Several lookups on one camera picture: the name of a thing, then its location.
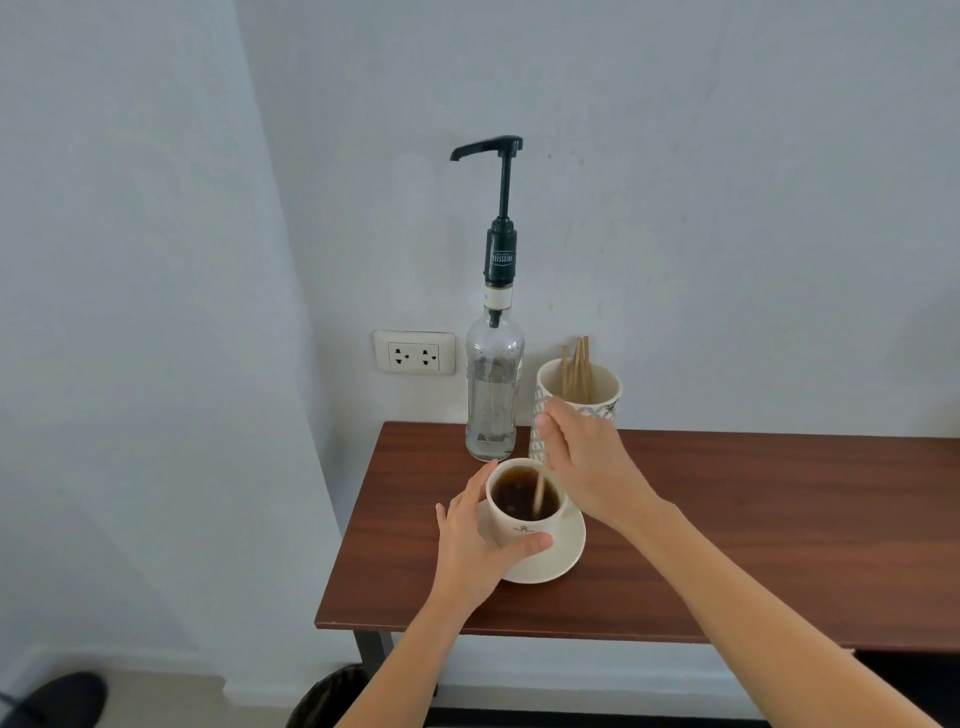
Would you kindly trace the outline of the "person's left hand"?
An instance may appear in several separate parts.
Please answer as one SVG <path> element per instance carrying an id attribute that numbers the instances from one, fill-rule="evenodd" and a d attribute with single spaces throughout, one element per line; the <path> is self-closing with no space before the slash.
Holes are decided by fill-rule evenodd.
<path id="1" fill-rule="evenodd" d="M 477 507 L 497 466 L 497 460 L 487 462 L 450 500 L 445 506 L 448 532 L 438 533 L 438 560 L 428 601 L 461 623 L 490 597 L 510 570 L 492 568 L 489 554 L 500 545 L 485 540 L 478 529 Z"/>

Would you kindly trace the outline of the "person's right hand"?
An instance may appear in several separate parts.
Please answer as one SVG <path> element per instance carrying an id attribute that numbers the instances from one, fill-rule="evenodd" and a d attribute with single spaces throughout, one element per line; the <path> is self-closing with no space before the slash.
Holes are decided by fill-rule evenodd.
<path id="1" fill-rule="evenodd" d="M 627 452 L 616 427 L 606 418 L 579 414 L 582 444 L 576 471 L 563 477 L 546 467 L 582 512 L 637 544 L 663 501 Z"/>

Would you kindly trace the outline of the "white coffee cup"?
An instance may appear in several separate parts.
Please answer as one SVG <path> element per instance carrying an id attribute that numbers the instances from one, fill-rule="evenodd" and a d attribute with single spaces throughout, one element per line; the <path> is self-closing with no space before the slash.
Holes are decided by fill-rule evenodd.
<path id="1" fill-rule="evenodd" d="M 569 499 L 554 478 L 554 473 L 546 468 L 541 518 L 533 519 L 532 504 L 541 463 L 530 458 L 512 458 L 499 463 L 486 480 L 486 500 L 509 518 L 531 525 L 545 522 L 559 512 Z"/>

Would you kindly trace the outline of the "person's left forearm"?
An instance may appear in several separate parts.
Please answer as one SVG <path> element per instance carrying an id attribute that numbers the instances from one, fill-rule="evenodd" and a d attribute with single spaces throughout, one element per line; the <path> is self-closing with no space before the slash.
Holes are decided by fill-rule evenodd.
<path id="1" fill-rule="evenodd" d="M 334 728 L 423 728 L 456 638 L 484 600 L 466 588 L 434 589 Z"/>

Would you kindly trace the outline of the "person's right forearm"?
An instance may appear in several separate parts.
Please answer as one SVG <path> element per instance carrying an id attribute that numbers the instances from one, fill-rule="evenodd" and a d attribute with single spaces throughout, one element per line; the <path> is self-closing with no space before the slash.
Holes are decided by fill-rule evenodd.
<path id="1" fill-rule="evenodd" d="M 673 587 L 773 728 L 941 728 L 750 576 L 673 504 L 617 529 Z"/>

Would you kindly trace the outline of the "white saucer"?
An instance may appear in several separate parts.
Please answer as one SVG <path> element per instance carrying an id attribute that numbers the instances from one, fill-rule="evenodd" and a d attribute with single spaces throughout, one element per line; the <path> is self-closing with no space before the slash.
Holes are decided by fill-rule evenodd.
<path id="1" fill-rule="evenodd" d="M 479 533 L 504 547 L 527 533 L 548 532 L 553 543 L 544 552 L 518 562 L 503 576 L 520 585 L 543 584 L 564 576 L 576 566 L 586 545 L 586 523 L 581 511 L 569 500 L 541 524 L 531 524 L 503 515 L 488 499 L 477 507 Z"/>

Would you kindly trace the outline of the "white patterned paper cup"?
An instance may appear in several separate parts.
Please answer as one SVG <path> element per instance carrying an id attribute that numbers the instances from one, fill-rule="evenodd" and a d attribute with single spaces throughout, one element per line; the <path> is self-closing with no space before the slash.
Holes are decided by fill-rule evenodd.
<path id="1" fill-rule="evenodd" d="M 593 402 L 571 407 L 586 417 L 613 421 L 622 396 L 622 382 L 611 370 L 591 363 L 593 373 Z M 546 402 L 561 396 L 561 358 L 540 366 L 535 377 L 533 420 L 530 429 L 528 457 L 541 462 L 545 456 L 544 442 L 537 429 L 536 418 L 545 410 Z"/>

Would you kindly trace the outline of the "bundle of wooden stirrers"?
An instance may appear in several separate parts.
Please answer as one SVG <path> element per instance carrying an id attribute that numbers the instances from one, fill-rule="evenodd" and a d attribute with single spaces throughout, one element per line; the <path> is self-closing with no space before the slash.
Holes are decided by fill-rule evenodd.
<path id="1" fill-rule="evenodd" d="M 572 344 L 561 345 L 559 395 L 575 405 L 590 405 L 594 401 L 591 339 L 588 335 L 577 337 Z"/>

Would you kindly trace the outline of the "clear glass syrup bottle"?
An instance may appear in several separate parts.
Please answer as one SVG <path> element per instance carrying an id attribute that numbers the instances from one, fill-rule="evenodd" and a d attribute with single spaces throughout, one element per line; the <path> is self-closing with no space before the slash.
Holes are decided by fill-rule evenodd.
<path id="1" fill-rule="evenodd" d="M 486 285 L 484 311 L 465 336 L 465 446 L 474 458 L 507 459 L 517 442 L 525 335 L 512 317 L 513 286 Z"/>

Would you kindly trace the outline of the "black trash bin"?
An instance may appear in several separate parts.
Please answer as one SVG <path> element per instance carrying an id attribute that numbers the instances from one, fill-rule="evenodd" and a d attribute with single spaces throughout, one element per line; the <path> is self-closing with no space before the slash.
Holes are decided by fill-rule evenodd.
<path id="1" fill-rule="evenodd" d="M 360 663 L 331 672 L 299 700 L 285 728 L 334 728 L 368 683 L 368 675 Z"/>

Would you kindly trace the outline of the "brown wooden table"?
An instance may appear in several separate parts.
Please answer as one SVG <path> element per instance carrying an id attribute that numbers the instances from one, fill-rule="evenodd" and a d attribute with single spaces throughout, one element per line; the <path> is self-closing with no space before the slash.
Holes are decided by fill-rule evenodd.
<path id="1" fill-rule="evenodd" d="M 623 430 L 654 490 L 731 560 L 845 648 L 960 654 L 960 440 Z M 479 467 L 462 424 L 387 421 L 315 625 L 400 632 L 426 600 L 435 504 Z M 628 542 L 585 519 L 578 563 L 504 583 L 449 663 L 460 685 L 631 690 L 722 661 Z"/>

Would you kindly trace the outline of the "black bottle pump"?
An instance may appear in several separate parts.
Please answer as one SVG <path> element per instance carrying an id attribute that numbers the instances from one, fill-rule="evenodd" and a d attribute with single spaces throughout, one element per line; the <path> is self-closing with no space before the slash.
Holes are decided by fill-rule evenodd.
<path id="1" fill-rule="evenodd" d="M 522 148 L 520 136 L 500 135 L 462 145 L 451 151 L 449 157 L 450 162 L 459 162 L 464 157 L 496 152 L 501 160 L 498 213 L 486 233 L 484 262 L 484 307 L 487 324 L 493 330 L 499 328 L 503 312 L 510 310 L 513 302 L 518 234 L 509 216 L 509 200 L 512 161 Z"/>

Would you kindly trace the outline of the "black shoe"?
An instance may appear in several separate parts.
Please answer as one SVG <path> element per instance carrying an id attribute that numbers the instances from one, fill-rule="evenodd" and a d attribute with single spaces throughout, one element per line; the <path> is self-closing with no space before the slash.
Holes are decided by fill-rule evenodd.
<path id="1" fill-rule="evenodd" d="M 0 728 L 96 728 L 109 693 L 106 679 L 92 671 L 61 675 L 22 697 L 0 690 L 9 708 Z"/>

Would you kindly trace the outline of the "white wall power socket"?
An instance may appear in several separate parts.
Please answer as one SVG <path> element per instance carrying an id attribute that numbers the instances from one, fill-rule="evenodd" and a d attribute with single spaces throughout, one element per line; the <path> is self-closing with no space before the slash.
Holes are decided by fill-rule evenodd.
<path id="1" fill-rule="evenodd" d="M 457 370 L 456 337 L 449 332 L 375 330 L 377 368 L 391 374 L 453 376 Z"/>

